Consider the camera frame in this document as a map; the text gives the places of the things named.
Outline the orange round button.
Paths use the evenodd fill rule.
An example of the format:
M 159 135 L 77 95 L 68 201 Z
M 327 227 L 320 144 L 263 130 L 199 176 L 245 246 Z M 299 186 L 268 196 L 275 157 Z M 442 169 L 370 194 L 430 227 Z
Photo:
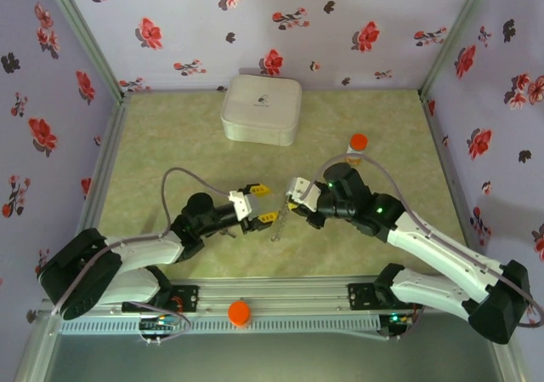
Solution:
M 233 302 L 227 311 L 230 322 L 238 328 L 243 328 L 251 321 L 251 308 L 243 300 Z

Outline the clear plastic test tube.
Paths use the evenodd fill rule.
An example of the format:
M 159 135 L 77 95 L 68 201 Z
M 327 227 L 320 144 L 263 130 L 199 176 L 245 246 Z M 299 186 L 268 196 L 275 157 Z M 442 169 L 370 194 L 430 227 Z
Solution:
M 272 242 L 278 242 L 281 239 L 282 233 L 285 229 L 287 219 L 290 213 L 290 197 L 285 197 L 281 205 L 281 208 L 277 214 L 277 218 L 273 224 L 273 234 L 270 240 Z

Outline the aluminium side rail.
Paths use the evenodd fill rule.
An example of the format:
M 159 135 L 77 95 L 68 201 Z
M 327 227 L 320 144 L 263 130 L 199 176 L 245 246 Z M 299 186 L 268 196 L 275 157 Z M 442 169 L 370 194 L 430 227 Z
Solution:
M 100 135 L 100 145 L 96 146 L 99 153 L 93 170 L 89 174 L 84 174 L 79 180 L 82 210 L 73 236 L 67 244 L 75 240 L 83 230 L 99 227 L 122 133 L 128 117 L 129 104 L 130 99 L 126 96 L 119 104 L 114 106 L 106 130 Z
M 449 238 L 455 239 L 466 248 L 488 258 L 486 250 L 486 241 L 484 245 L 480 244 L 478 232 L 473 228 L 470 219 L 473 217 L 473 211 L 470 208 L 471 204 L 467 200 L 464 190 L 461 186 L 460 175 L 456 170 L 453 162 L 453 157 L 450 151 L 450 145 L 443 143 L 443 138 L 446 133 L 442 129 L 436 115 L 432 115 L 429 107 L 429 99 L 417 91 L 417 98 L 420 101 L 424 116 L 428 123 L 429 133 L 431 135 L 434 148 L 436 150 L 442 174 L 445 179 L 445 184 L 448 191 L 449 209 L 453 213 L 453 218 L 450 229 L 446 228 L 445 224 L 438 224 L 437 228 L 445 233 Z

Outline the white square zip case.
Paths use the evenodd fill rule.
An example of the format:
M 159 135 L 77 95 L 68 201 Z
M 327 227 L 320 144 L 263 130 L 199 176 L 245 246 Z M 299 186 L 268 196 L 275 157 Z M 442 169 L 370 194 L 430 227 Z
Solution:
M 224 134 L 233 141 L 289 146 L 297 136 L 301 102 L 295 80 L 240 74 L 222 104 Z

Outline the aluminium frame post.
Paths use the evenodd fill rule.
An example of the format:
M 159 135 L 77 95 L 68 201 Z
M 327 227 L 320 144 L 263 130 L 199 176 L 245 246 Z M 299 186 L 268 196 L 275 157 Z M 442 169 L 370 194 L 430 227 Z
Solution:
M 122 103 L 124 101 L 125 94 L 119 87 L 114 72 L 100 49 L 97 40 L 91 32 L 80 9 L 77 7 L 76 2 L 74 0 L 55 1 L 63 12 L 63 15 L 71 26 L 71 29 L 75 33 L 79 43 L 82 45 L 83 49 L 88 55 L 88 58 L 91 60 L 93 66 L 100 74 L 107 88 L 110 90 L 111 95 L 115 98 L 117 103 Z
M 506 345 L 491 345 L 503 382 L 531 382 L 522 351 L 514 337 Z
M 44 382 L 58 337 L 60 319 L 39 311 L 20 360 L 14 382 Z
M 484 0 L 465 0 L 462 5 L 458 16 L 449 30 L 448 36 L 440 48 L 439 54 L 434 60 L 422 86 L 418 89 L 418 97 L 422 103 L 428 99 L 428 93 L 445 67 L 445 62 L 454 51 L 454 47 L 461 39 L 473 16 L 477 13 L 479 5 L 483 1 Z

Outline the pill bottle with orange cap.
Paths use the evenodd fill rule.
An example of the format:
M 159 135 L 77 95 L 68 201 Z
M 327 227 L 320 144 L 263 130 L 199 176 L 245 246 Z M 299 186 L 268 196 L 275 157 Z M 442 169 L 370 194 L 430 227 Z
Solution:
M 357 166 L 361 162 L 358 155 L 363 154 L 368 145 L 368 138 L 361 133 L 353 134 L 348 143 L 345 160 L 352 167 Z

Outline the small circuit board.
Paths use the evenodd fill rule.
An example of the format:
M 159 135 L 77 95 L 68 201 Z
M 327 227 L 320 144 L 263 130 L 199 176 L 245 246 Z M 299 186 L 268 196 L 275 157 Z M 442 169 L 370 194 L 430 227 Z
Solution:
M 142 318 L 139 322 L 141 332 L 173 332 L 179 326 L 179 319 L 172 316 Z
M 392 326 L 406 326 L 409 327 L 414 320 L 413 313 L 390 313 L 387 315 L 380 316 L 380 322 L 383 327 L 392 327 Z

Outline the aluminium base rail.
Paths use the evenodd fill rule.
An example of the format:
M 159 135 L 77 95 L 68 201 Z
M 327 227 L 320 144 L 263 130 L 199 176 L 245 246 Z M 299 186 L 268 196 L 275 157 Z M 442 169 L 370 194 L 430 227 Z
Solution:
M 425 276 L 400 265 L 389 265 L 374 280 L 364 277 L 309 277 L 293 279 L 245 278 L 170 282 L 196 285 L 200 288 L 196 312 L 223 311 L 236 301 L 246 301 L 258 314 L 328 314 L 350 310 L 347 286 L 350 283 L 372 283 L 380 308 L 372 311 L 406 311 L 410 306 L 425 305 L 466 319 L 488 301 L 491 285 L 476 293 L 467 291 L 446 277 Z M 118 305 L 123 312 L 160 310 L 147 306 Z

